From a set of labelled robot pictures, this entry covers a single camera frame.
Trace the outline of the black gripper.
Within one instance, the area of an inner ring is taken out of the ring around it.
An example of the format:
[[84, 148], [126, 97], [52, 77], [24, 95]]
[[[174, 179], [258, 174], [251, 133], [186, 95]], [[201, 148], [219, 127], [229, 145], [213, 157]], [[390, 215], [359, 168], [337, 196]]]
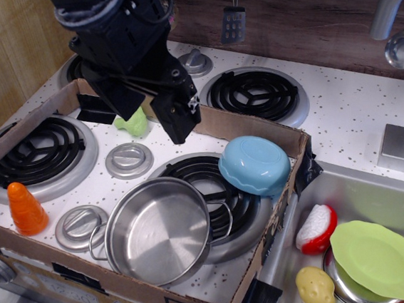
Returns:
[[200, 100], [191, 76], [167, 49], [171, 28], [138, 38], [131, 31], [74, 36], [69, 46], [82, 58], [82, 74], [91, 88], [125, 121], [141, 107], [145, 95], [171, 141], [183, 144], [201, 121]]

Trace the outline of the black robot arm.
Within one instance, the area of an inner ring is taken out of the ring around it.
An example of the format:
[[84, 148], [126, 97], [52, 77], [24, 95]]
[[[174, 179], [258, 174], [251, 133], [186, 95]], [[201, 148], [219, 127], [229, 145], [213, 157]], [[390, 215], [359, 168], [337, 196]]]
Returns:
[[51, 0], [55, 17], [75, 32], [69, 47], [82, 58], [91, 88], [130, 119], [146, 96], [173, 143], [201, 121], [192, 78], [167, 49], [173, 0]]

